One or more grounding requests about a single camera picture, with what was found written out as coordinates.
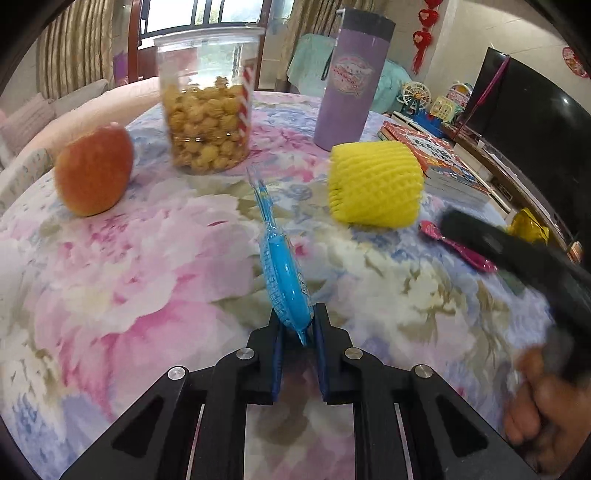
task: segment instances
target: teal cloth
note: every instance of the teal cloth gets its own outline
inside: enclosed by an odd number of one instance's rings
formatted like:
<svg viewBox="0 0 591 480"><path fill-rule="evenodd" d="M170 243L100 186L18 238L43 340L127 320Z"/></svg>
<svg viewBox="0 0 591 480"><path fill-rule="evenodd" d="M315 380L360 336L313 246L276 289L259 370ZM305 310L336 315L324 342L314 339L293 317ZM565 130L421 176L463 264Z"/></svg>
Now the teal cloth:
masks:
<svg viewBox="0 0 591 480"><path fill-rule="evenodd" d="M335 39L308 33L300 38L294 58L287 70L287 78L302 95L324 96L326 81L322 73L335 47ZM391 111L402 86L411 81L406 70L393 61L386 60L378 90L371 109L377 113Z"/></svg>

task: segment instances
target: red paper decoration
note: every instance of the red paper decoration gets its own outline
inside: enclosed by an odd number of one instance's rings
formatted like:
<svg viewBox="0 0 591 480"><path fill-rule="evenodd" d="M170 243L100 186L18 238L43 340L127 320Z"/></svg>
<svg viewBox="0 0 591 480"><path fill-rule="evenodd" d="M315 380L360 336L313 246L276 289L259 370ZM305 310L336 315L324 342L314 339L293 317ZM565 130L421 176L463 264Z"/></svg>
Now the red paper decoration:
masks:
<svg viewBox="0 0 591 480"><path fill-rule="evenodd" d="M425 3L429 8L424 8L418 13L418 19L423 26L423 30L416 31L413 34L413 42L418 48L413 60L413 73L415 75L418 75L423 66L427 47L433 43L433 36L429 33L429 30L439 20L439 13L435 9L443 3L443 0L425 0Z"/></svg>
<svg viewBox="0 0 591 480"><path fill-rule="evenodd" d="M569 66L570 70L579 77L584 79L589 78L589 74L585 71L583 64L576 56L573 49L570 47L565 47L562 51L562 58L564 58L564 62Z"/></svg>
<svg viewBox="0 0 591 480"><path fill-rule="evenodd" d="M435 10L443 3L443 0L425 0L425 3L431 10Z"/></svg>
<svg viewBox="0 0 591 480"><path fill-rule="evenodd" d="M413 72L417 75L423 65L425 51L427 47L433 43L433 35L424 30L418 30L413 34L413 42L418 48L417 54L414 56L413 60Z"/></svg>
<svg viewBox="0 0 591 480"><path fill-rule="evenodd" d="M424 8L418 13L418 19L423 27L431 28L437 23L437 20L439 20L439 13L435 10Z"/></svg>

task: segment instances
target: blue candy package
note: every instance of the blue candy package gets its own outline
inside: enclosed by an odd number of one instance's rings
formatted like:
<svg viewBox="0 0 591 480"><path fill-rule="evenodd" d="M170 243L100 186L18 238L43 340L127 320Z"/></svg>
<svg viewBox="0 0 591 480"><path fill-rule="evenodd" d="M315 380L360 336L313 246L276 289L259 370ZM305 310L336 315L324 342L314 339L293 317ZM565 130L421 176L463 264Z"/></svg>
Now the blue candy package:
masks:
<svg viewBox="0 0 591 480"><path fill-rule="evenodd" d="M291 243L273 217L273 202L255 170L248 170L265 230L261 235L261 266L271 304L281 323L294 330L302 345L308 344L306 329L314 315L308 288L301 275Z"/></svg>

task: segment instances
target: red chinese knot decoration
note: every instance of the red chinese knot decoration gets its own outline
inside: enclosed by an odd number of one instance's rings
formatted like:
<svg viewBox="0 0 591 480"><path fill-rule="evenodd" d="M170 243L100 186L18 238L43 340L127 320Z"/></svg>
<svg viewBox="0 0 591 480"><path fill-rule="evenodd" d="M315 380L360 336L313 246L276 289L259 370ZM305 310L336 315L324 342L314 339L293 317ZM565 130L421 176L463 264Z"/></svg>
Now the red chinese knot decoration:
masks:
<svg viewBox="0 0 591 480"><path fill-rule="evenodd" d="M425 51L433 43L433 35L431 35L431 28L439 20L439 13L435 10L443 0L425 0L428 8L423 8L418 13L418 20L423 26L422 30L417 30L413 34L413 42L417 47L417 54L413 60L413 73L418 75L423 66L423 60L425 59Z"/></svg>
<svg viewBox="0 0 591 480"><path fill-rule="evenodd" d="M425 28L431 28L439 20L439 14L436 10L427 10L424 8L418 13L418 19Z"/></svg>
<svg viewBox="0 0 591 480"><path fill-rule="evenodd" d="M413 42L418 48L417 54L414 56L413 60L413 72L417 75L423 65L425 51L427 50L427 47L433 43L433 35L428 31L418 30L413 34Z"/></svg>
<svg viewBox="0 0 591 480"><path fill-rule="evenodd" d="M443 3L443 0L425 0L425 3L431 10L435 10Z"/></svg>

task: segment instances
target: apple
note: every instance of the apple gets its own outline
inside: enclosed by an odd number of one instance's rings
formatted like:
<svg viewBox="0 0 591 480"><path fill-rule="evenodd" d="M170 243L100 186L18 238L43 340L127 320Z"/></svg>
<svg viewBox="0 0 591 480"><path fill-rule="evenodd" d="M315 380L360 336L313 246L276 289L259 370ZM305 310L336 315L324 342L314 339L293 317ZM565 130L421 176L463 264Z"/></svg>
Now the apple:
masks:
<svg viewBox="0 0 591 480"><path fill-rule="evenodd" d="M125 193L133 165L134 144L127 130L117 123L99 127L57 157L57 194L78 216L105 212Z"/></svg>

